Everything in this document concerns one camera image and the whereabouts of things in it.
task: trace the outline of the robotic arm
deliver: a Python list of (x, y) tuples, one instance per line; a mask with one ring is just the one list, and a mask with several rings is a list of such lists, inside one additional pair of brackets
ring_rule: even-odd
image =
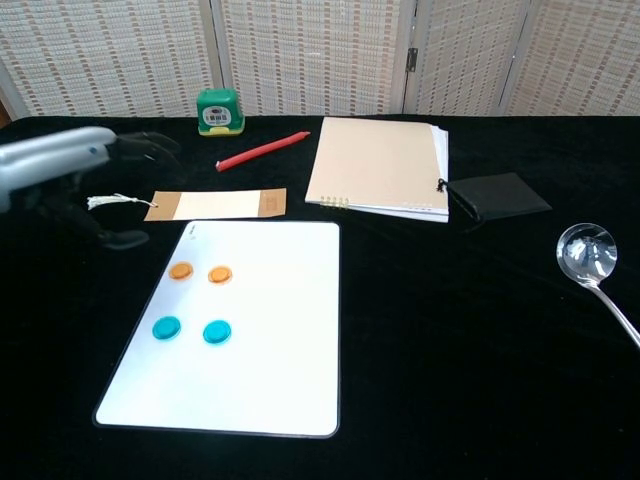
[[(175, 158), (179, 151), (176, 142), (157, 133), (118, 136), (103, 127), (78, 128), (0, 145), (0, 213), (11, 208), (13, 191), (34, 187), (34, 204), (43, 213), (53, 214), (103, 246), (122, 250), (140, 245), (148, 240), (146, 233), (104, 230), (86, 211), (69, 201), (70, 194), (77, 190), (84, 172), (111, 160), (146, 160), (180, 171)], [(43, 185), (50, 188), (38, 188)]]

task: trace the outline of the whiteboard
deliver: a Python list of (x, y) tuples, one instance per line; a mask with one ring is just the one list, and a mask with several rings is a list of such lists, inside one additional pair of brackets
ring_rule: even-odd
[[(339, 411), (339, 228), (194, 221), (180, 238), (96, 410), (98, 425), (330, 436)], [(188, 262), (193, 273), (171, 278)], [(208, 274), (227, 266), (231, 279)], [(152, 331), (179, 320), (173, 338)], [(223, 320), (220, 344), (204, 329)]]

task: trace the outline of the blue magnet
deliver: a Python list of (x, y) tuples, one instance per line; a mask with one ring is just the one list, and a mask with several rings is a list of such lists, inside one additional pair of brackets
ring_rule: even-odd
[(202, 336), (205, 342), (212, 345), (220, 345), (231, 336), (231, 325), (224, 320), (216, 320), (206, 326)]
[(152, 332), (158, 340), (169, 340), (180, 333), (180, 320), (176, 317), (162, 317), (153, 325)]

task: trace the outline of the woven screen panel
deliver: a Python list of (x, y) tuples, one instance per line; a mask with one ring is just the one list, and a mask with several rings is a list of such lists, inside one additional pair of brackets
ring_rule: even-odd
[(522, 0), (433, 0), (426, 42), (416, 45), (416, 102), (409, 111), (490, 115), (504, 88), (522, 29)]
[(510, 115), (638, 115), (640, 4), (546, 0)]
[(244, 112), (388, 113), (401, 1), (221, 0)]
[(195, 116), (198, 0), (0, 3), (0, 60), (32, 115)]

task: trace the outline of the green tape dispenser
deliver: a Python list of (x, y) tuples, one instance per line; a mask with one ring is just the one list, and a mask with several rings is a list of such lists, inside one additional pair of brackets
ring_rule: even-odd
[(240, 135), (244, 115), (232, 88), (211, 88), (198, 95), (198, 132), (205, 137)]

